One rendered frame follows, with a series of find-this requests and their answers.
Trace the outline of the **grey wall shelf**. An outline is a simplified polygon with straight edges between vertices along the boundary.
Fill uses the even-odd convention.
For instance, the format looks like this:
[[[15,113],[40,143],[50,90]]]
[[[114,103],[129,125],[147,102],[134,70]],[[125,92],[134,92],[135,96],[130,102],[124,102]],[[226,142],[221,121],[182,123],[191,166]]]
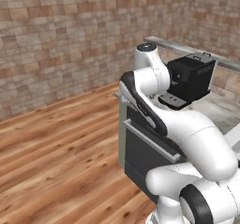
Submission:
[[[177,52],[179,54],[190,54],[194,52],[202,52],[202,50],[194,49],[182,44],[177,44],[173,41],[165,40],[160,37],[145,37],[143,41],[154,43],[161,48],[167,49],[172,52]],[[220,67],[224,67],[240,73],[240,62],[229,59],[227,57],[214,54],[214,53],[211,53],[211,55],[218,59],[218,65]]]

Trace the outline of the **pale grey counter side panel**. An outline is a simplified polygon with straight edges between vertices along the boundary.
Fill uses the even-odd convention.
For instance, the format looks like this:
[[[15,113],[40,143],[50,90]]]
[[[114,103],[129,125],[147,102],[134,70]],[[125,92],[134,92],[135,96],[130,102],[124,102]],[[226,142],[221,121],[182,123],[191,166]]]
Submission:
[[[119,100],[119,122],[118,122],[118,164],[125,169],[125,151],[126,151],[126,126],[124,122],[127,120],[127,104],[122,101],[121,93],[114,93]]]

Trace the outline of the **black coffee machine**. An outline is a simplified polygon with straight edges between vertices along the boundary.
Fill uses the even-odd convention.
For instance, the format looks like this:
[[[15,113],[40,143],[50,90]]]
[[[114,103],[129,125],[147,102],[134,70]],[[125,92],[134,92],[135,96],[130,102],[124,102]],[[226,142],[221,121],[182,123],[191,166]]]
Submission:
[[[182,110],[211,91],[212,75],[217,58],[210,53],[195,52],[171,60],[167,68],[171,75],[169,90],[158,101],[172,110]]]

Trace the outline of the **dark grey dishwasher door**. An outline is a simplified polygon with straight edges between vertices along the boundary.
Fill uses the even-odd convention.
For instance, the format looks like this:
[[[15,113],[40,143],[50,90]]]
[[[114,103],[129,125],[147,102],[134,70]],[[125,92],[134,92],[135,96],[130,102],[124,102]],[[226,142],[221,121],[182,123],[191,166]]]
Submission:
[[[158,135],[145,119],[133,108],[127,106],[127,119],[131,124],[142,132],[145,136],[164,148],[171,155],[179,154],[181,157],[175,163],[187,161],[179,147],[166,137]],[[158,153],[150,145],[142,141],[138,136],[126,128],[126,152],[125,152],[125,174],[145,193],[154,203],[158,202],[158,197],[153,195],[146,187],[146,174],[157,167],[172,165],[167,158]]]

